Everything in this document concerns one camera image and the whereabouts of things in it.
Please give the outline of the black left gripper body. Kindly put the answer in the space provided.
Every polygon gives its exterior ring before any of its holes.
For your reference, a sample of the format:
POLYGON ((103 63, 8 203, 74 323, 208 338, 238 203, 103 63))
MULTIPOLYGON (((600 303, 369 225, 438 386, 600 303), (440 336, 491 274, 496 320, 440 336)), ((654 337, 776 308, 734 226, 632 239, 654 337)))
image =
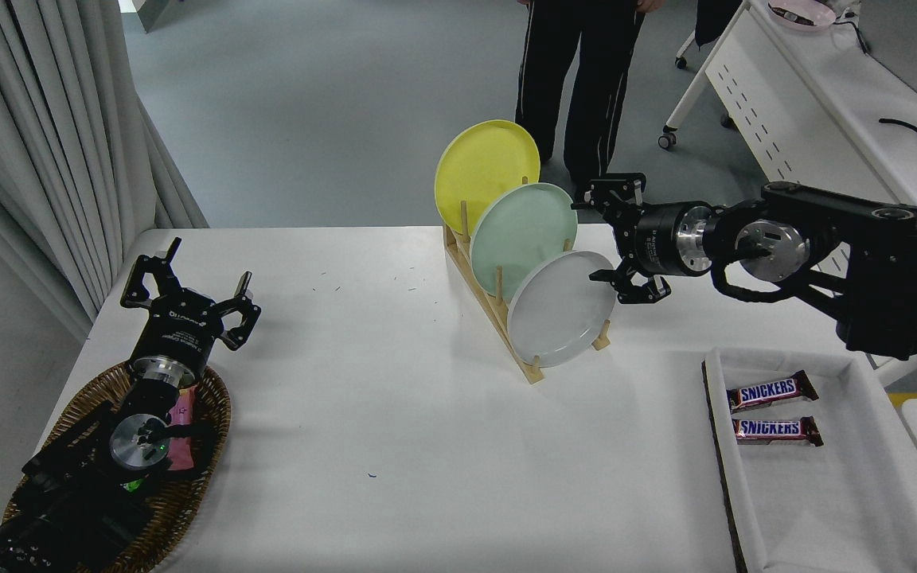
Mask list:
POLYGON ((224 330, 213 312, 216 302, 200 294, 168 294, 150 302, 149 318, 137 345, 135 362, 165 358, 201 375, 216 338, 224 330))

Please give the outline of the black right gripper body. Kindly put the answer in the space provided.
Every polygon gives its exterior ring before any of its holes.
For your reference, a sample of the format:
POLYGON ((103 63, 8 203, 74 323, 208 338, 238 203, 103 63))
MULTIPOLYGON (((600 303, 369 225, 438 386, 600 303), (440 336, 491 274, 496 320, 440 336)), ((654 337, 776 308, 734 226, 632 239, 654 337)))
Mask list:
POLYGON ((616 247, 623 265, 640 275, 687 275, 677 230, 687 204, 629 205, 616 210, 616 247))

